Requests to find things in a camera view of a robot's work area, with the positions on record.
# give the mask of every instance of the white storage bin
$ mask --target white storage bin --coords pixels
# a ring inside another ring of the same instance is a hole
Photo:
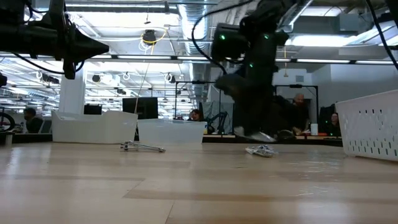
[[[349,156],[398,161],[398,90],[336,104]]]
[[[138,120],[142,144],[201,144],[206,122],[165,119]]]
[[[102,115],[52,112],[54,142],[120,144],[134,140],[137,114],[107,111]]]

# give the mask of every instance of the bicycle wheel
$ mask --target bicycle wheel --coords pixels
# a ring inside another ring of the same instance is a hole
[[[2,131],[11,131],[15,128],[15,120],[14,120],[14,118],[12,118],[12,116],[10,116],[6,113],[0,112],[0,119],[2,119],[2,118],[3,118],[3,122],[1,124],[1,126],[8,127]]]

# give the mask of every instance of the desk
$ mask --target desk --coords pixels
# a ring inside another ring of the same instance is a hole
[[[247,144],[264,144],[264,142],[254,141],[234,135],[209,135],[203,136],[203,143],[247,143]],[[324,145],[342,147],[343,141],[330,136],[297,136],[296,139],[281,140],[273,144],[299,144],[299,145]]]
[[[296,136],[296,139],[308,139],[308,140],[341,140],[341,138],[333,136]]]
[[[262,158],[246,146],[1,150],[1,224],[398,223],[397,164],[328,146],[281,145]]]
[[[52,142],[52,134],[15,134],[12,143]]]

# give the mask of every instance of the woman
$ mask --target woman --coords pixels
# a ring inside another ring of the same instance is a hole
[[[189,121],[204,121],[203,114],[198,109],[194,109],[191,111],[189,115]]]
[[[328,135],[330,136],[341,136],[340,122],[338,120],[338,113],[333,113],[330,118],[330,124],[328,127]]]

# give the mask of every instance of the computer monitor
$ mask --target computer monitor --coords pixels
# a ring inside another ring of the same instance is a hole
[[[134,113],[137,98],[123,98],[123,112]],[[138,119],[157,119],[157,97],[140,97],[137,106]]]
[[[101,115],[102,114],[102,105],[85,105],[85,114],[90,115]]]

